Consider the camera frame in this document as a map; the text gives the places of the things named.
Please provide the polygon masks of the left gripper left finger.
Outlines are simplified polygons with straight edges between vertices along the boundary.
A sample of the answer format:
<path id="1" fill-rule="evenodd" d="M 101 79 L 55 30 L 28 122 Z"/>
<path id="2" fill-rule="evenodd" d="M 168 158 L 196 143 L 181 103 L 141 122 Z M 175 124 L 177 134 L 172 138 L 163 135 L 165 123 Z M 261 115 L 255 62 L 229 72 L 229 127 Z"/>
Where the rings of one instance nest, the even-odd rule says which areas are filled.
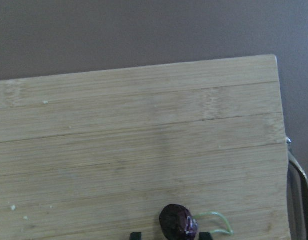
<path id="1" fill-rule="evenodd" d="M 141 232 L 130 233 L 129 240 L 142 240 L 142 233 Z"/>

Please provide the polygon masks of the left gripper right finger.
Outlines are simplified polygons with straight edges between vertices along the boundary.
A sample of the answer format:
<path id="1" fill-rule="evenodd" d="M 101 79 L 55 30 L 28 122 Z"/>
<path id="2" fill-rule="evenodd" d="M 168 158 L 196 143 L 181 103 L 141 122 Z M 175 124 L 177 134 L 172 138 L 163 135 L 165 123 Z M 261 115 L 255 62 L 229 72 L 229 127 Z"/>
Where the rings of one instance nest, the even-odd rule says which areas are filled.
<path id="1" fill-rule="evenodd" d="M 199 240 L 213 240 L 213 237 L 209 232 L 200 232 Z"/>

